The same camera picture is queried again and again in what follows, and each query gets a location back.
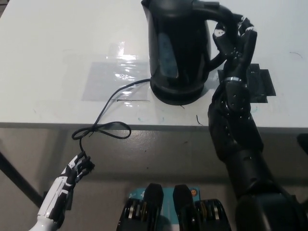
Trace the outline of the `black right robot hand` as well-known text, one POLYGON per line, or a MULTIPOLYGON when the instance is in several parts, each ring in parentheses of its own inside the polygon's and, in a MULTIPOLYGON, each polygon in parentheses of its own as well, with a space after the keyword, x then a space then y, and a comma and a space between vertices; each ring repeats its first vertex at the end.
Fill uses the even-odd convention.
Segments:
POLYGON ((228 38, 221 23, 215 27, 213 40, 226 60, 223 67, 224 77, 237 77, 246 82, 246 72, 256 47, 257 31, 247 17, 240 14, 234 14, 233 17, 237 28, 235 41, 228 38))

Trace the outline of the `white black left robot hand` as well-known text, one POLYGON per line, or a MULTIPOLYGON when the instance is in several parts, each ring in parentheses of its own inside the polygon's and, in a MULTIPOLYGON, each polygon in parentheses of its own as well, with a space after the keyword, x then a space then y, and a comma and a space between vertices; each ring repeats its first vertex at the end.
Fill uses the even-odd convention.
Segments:
POLYGON ((38 215, 58 222, 67 210, 76 184, 88 175, 95 165, 85 152, 76 155, 55 179, 39 209, 38 215))

